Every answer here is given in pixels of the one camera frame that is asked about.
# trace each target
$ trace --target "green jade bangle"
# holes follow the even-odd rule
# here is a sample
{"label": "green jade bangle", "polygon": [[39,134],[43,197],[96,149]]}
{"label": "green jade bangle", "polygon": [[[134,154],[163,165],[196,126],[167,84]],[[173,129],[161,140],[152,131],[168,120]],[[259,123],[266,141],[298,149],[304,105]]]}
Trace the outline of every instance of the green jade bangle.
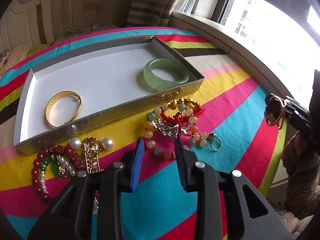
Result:
{"label": "green jade bangle", "polygon": [[[154,69],[163,69],[168,72],[174,73],[177,75],[179,81],[168,81],[157,77],[152,70]],[[179,62],[178,60],[170,60],[167,58],[159,58],[150,60],[144,70],[143,76],[148,83],[148,85],[158,91],[164,91],[170,88],[177,87],[188,81],[189,74],[186,67]]]}

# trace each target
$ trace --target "yellow stripe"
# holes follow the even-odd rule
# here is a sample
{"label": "yellow stripe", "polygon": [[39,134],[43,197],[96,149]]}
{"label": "yellow stripe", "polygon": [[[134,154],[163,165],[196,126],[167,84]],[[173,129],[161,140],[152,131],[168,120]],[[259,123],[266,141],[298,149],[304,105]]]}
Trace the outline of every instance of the yellow stripe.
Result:
{"label": "yellow stripe", "polygon": [[[237,69],[212,78],[205,79],[200,89],[189,95],[201,105],[221,95],[235,85],[243,82],[250,75],[243,69]],[[138,139],[143,134],[146,114],[150,109],[139,114],[127,117],[117,122],[111,123],[89,133],[80,135],[83,140],[86,137],[111,137],[115,143],[112,151],[116,151]],[[99,157],[103,157],[110,152],[100,152]],[[0,164],[0,178],[5,178],[0,183],[0,190],[23,187],[31,184],[31,169],[36,155],[25,156],[23,154]],[[46,178],[53,178],[50,169],[47,170]]]}
{"label": "yellow stripe", "polygon": [[2,111],[6,106],[10,105],[20,97],[22,88],[23,86],[17,88],[16,90],[13,90],[9,95],[7,95],[0,101],[0,111]]}
{"label": "yellow stripe", "polygon": [[181,42],[181,41],[168,41],[169,47],[174,49],[216,49],[217,47],[207,42]]}
{"label": "yellow stripe", "polygon": [[273,150],[266,174],[264,175],[262,182],[259,186],[259,191],[265,197],[269,192],[269,189],[271,187],[272,181],[274,179],[274,176],[276,174],[276,171],[279,165],[279,161],[280,161],[283,147],[284,147],[284,139],[285,139],[286,132],[287,132],[287,122],[284,121],[282,129],[279,130],[278,132],[275,149]]}

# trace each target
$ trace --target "bed headboard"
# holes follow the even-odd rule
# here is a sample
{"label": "bed headboard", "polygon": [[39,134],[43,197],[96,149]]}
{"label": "bed headboard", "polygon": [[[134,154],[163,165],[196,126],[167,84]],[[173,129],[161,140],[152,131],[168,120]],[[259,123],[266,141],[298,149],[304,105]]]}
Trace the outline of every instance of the bed headboard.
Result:
{"label": "bed headboard", "polygon": [[51,0],[32,0],[25,4],[12,0],[0,20],[0,51],[20,44],[34,48],[41,43],[52,44],[54,40]]}

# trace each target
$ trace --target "pillow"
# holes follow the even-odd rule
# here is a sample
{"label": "pillow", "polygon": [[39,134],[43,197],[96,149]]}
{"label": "pillow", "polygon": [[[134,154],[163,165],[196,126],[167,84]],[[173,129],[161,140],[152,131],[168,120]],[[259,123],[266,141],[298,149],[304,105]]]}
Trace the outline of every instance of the pillow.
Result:
{"label": "pillow", "polygon": [[34,49],[30,50],[30,52],[28,53],[28,57],[31,57],[33,56],[34,54],[44,50],[44,49],[47,49],[49,48],[50,46],[48,44],[39,44],[39,45],[36,45]]}
{"label": "pillow", "polygon": [[0,70],[3,68],[4,64],[7,62],[7,59],[10,55],[10,50],[5,50],[0,53]]}
{"label": "pillow", "polygon": [[15,47],[13,50],[11,50],[7,63],[5,63],[3,68],[0,69],[0,74],[3,74],[8,69],[17,65],[20,61],[26,59],[29,51],[30,51],[30,45],[28,44],[19,45]]}

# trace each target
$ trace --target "striped rug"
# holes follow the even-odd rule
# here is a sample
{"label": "striped rug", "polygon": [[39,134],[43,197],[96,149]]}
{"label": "striped rug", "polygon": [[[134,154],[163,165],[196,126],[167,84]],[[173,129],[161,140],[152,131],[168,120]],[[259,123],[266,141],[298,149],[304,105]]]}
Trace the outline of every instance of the striped rug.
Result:
{"label": "striped rug", "polygon": [[[223,146],[216,153],[209,147],[194,147],[192,150],[198,159],[219,171],[231,172],[235,168],[242,171],[262,194],[267,194],[284,146],[286,127],[278,131],[265,124],[266,92],[255,79],[222,50],[190,31],[163,27],[108,30],[51,46],[20,62],[0,80],[0,176],[3,178],[0,207],[24,239],[46,208],[31,185],[30,170],[36,156],[23,155],[13,147],[15,114],[29,69],[51,57],[89,44],[146,35],[155,35],[176,49],[205,77],[200,89],[189,97],[198,101],[206,111],[199,118],[199,130],[214,131],[221,137]],[[100,153],[100,166],[105,168],[134,148],[137,138],[143,134],[145,115],[149,111],[79,138],[94,136],[114,140],[112,152]],[[154,137],[162,150],[173,150],[173,140],[158,133]],[[51,171],[47,171],[46,185],[52,196],[57,195],[67,182],[54,178]],[[161,161],[146,150],[140,183],[133,194],[122,194],[122,205],[126,239],[193,239],[196,194],[183,191],[174,161]],[[222,210],[226,238],[225,212]]]}

